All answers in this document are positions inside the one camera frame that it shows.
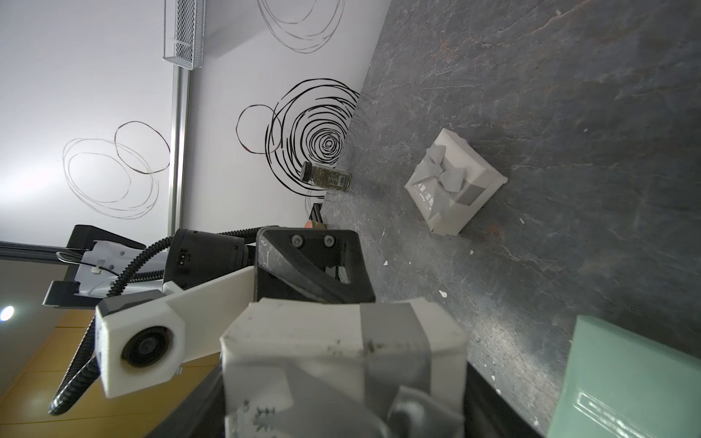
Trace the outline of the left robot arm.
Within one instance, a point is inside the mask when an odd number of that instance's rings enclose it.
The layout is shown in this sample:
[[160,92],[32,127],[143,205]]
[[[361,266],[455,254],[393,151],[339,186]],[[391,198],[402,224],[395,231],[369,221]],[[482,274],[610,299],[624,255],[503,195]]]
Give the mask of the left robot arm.
[[372,303],[376,295],[359,235],[349,230],[264,226],[221,233],[181,228],[144,246],[94,226],[76,226],[56,253],[69,265],[54,281],[48,307],[91,310],[117,288],[122,295],[181,290],[253,268],[255,299],[326,304]]

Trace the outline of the mint green jewelry box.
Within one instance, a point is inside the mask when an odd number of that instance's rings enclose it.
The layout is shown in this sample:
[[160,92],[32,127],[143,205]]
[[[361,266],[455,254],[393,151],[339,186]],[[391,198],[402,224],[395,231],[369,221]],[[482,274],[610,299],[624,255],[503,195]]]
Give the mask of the mint green jewelry box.
[[550,437],[699,434],[699,359],[601,319],[578,317]]

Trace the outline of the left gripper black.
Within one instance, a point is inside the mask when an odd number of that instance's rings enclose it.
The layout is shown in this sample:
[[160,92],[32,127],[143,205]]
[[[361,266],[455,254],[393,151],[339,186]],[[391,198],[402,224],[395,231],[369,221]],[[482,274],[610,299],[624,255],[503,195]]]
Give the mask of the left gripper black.
[[350,230],[267,226],[213,234],[180,229],[168,246],[164,283],[188,290],[244,268],[254,270],[255,301],[376,301],[359,235]]

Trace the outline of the white gift box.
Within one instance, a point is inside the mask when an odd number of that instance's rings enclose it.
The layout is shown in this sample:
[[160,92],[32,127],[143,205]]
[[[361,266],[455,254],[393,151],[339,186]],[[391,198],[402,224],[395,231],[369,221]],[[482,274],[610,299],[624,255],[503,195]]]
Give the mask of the white gift box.
[[509,179],[469,143],[443,129],[405,185],[429,231],[458,235]]

